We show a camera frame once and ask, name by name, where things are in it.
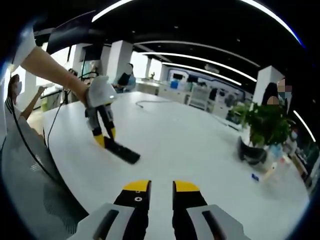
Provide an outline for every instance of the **monitor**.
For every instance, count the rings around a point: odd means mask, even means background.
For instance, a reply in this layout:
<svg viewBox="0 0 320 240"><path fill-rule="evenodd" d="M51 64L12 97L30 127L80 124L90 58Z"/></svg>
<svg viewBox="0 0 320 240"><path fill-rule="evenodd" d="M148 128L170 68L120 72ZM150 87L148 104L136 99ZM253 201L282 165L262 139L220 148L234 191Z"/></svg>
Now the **monitor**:
<svg viewBox="0 0 320 240"><path fill-rule="evenodd" d="M181 74L176 74L176 73L174 73L174 74L173 74L173 78L174 78L174 79L177 79L177 80L181 80L181 79L183 78L183 76L182 76Z"/></svg>
<svg viewBox="0 0 320 240"><path fill-rule="evenodd" d="M186 80L188 83L197 83L198 82L198 77L197 76L192 76L189 75L188 79Z"/></svg>

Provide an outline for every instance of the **ceiling light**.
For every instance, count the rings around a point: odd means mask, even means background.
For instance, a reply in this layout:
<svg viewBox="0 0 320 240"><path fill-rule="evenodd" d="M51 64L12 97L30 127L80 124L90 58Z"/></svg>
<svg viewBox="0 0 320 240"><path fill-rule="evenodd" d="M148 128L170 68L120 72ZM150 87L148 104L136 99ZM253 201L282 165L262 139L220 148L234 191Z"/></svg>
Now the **ceiling light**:
<svg viewBox="0 0 320 240"><path fill-rule="evenodd" d="M247 74L245 74L244 72L242 71L239 71L237 69L234 69L230 66L227 66L227 65L224 65L222 63L219 63L219 62L216 62L216 61L210 61L210 60L207 60L207 59L204 59L204 58L201 58L201 57L196 57L196 56L189 56L189 55L184 55L184 54L177 54L177 53L169 53L169 52L140 52L140 54L143 54L143 55L167 55L167 56L175 56L175 57L183 57L183 58L188 58L188 59L194 59L194 60L199 60L199 61L203 61L203 62L207 62L207 63L210 63L210 64L214 64L214 65L218 65L220 67L223 67L225 69L229 69L231 71L234 71L236 72L237 74L240 74L254 82L256 82L257 80Z"/></svg>
<svg viewBox="0 0 320 240"><path fill-rule="evenodd" d="M92 23L94 21L96 21L97 19L101 18L103 15L107 14L108 12L112 11L113 9L116 9L124 4L127 4L129 2L131 2L133 0L120 0L118 2L116 2L115 4L112 4L111 6L108 6L107 8L103 9L101 12L99 12L97 15L95 15L93 18L92 18Z"/></svg>
<svg viewBox="0 0 320 240"><path fill-rule="evenodd" d="M196 68L196 67L193 67L193 66L187 66L187 65L181 65L181 64L176 64L176 63L170 63L170 62L163 62L162 64L164 65L170 65L170 66L175 66L175 67L180 67L180 68L186 68L186 69L192 69L192 70L196 70L196 71L199 71L199 72L203 72L203 73L206 73L206 74L211 74L211 75L214 75L214 76L217 76L219 78L222 78L222 79L225 79L225 80L228 80L229 82L232 82L234 84L237 84L239 86L241 86L242 84L240 82L237 82L235 80L232 80L226 76L222 76L220 74L217 74L217 73L214 73L214 72L211 72L211 71L207 71L207 70L203 70L203 69L200 69L200 68Z"/></svg>
<svg viewBox="0 0 320 240"><path fill-rule="evenodd" d="M305 123L305 121L301 118L301 116L297 113L296 110L293 110L293 113L297 116L297 118L301 121L301 123L304 125L304 127L306 128L306 130L308 131L308 133L310 134L312 140L314 142L316 142L316 139L314 137L314 135L312 134L312 132L310 131L309 127L307 126L307 124Z"/></svg>
<svg viewBox="0 0 320 240"><path fill-rule="evenodd" d="M261 5L260 3L256 2L256 1L253 1L253 0L240 0L240 1L245 2L247 4L250 4L251 6L261 10L265 14L268 14L271 18L273 18L279 24L281 24L289 33L291 33L294 36L294 38L299 42L299 44L303 46L303 44L300 41L300 39L298 38L298 36L291 30L291 28L280 17L278 17L276 14L274 14L271 10L269 10L265 6Z"/></svg>
<svg viewBox="0 0 320 240"><path fill-rule="evenodd" d="M227 51L221 48L218 48L216 46L210 46L210 45L205 45L205 44L201 44L201 43L196 43L196 42L190 42L190 41L172 41L172 40L156 40L156 41L142 41L142 42L136 42L134 43L134 45L144 45L144 44L185 44L185 45L193 45L193 46L199 46L199 47L204 47L204 48L208 48L208 49L213 49L216 51L220 51L226 54L230 54L233 55L237 58L240 58L244 61L247 61L248 63L251 63L253 65L255 65L256 67L260 68L261 66L243 56L240 56L238 54L235 54L234 52L231 51Z"/></svg>

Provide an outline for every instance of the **face mask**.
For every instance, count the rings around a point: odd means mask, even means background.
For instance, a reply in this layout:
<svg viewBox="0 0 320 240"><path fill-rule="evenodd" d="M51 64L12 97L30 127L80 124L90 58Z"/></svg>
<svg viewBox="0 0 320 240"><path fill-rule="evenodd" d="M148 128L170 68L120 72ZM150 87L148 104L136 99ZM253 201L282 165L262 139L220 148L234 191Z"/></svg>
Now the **face mask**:
<svg viewBox="0 0 320 240"><path fill-rule="evenodd" d="M129 65L129 64L125 65L125 68L124 68L125 74L130 75L130 74L132 74L132 71L133 71L133 68L131 65Z"/></svg>
<svg viewBox="0 0 320 240"><path fill-rule="evenodd" d="M291 137L292 137L294 140L296 140L297 137L298 137L298 134L297 134L295 131L293 131L293 132L291 132Z"/></svg>
<svg viewBox="0 0 320 240"><path fill-rule="evenodd" d="M19 94L21 93L22 90L22 82L18 81L16 83L16 88L14 89L14 93L16 96L19 96Z"/></svg>

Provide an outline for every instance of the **white pillar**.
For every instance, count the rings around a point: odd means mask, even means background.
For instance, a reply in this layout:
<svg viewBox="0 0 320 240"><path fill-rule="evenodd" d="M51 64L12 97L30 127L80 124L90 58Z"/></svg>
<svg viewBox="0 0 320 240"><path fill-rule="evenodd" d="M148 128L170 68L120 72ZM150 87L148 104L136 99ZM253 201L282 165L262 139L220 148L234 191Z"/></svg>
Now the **white pillar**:
<svg viewBox="0 0 320 240"><path fill-rule="evenodd" d="M150 65L151 65L151 57L148 57L148 61L146 62L146 69L145 69L145 78L149 78L149 71L150 71Z"/></svg>
<svg viewBox="0 0 320 240"><path fill-rule="evenodd" d="M132 49L133 45L126 41L120 40L112 43L106 70L111 81L125 71L126 64L129 64L131 60Z"/></svg>
<svg viewBox="0 0 320 240"><path fill-rule="evenodd" d="M166 65L162 64L161 74L160 74L160 81L161 82L168 81L168 73L169 73L169 68Z"/></svg>
<svg viewBox="0 0 320 240"><path fill-rule="evenodd" d="M101 53L101 75L107 75L108 62L110 57L111 47L103 46Z"/></svg>
<svg viewBox="0 0 320 240"><path fill-rule="evenodd" d="M81 70L82 70L82 64L83 62L80 61L80 58L83 57L83 54L85 52L83 51L84 47L87 47L91 44L88 43L79 43L75 46L75 51L74 51L74 59L72 63L72 69L78 72L78 76L81 75Z"/></svg>
<svg viewBox="0 0 320 240"><path fill-rule="evenodd" d="M261 105L265 90L269 83L277 83L284 75L273 66L268 66L258 72L258 78L255 85L252 101Z"/></svg>

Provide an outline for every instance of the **white table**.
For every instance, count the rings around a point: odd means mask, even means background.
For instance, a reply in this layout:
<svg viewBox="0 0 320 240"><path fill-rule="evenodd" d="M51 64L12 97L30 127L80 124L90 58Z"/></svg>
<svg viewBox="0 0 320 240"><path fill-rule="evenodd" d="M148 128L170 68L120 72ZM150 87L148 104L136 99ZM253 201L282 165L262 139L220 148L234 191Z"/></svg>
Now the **white table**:
<svg viewBox="0 0 320 240"><path fill-rule="evenodd" d="M241 222L252 240L283 240L309 202L295 167L276 186L251 178L254 170L237 157L239 133L209 113L163 98L133 92L112 104L116 140L141 154L130 165L98 146L80 102L63 106L50 135L50 150L65 183L89 212L113 203L123 186L152 180L146 240L173 240L172 181L196 184L210 204ZM56 109L44 114L47 137Z"/></svg>

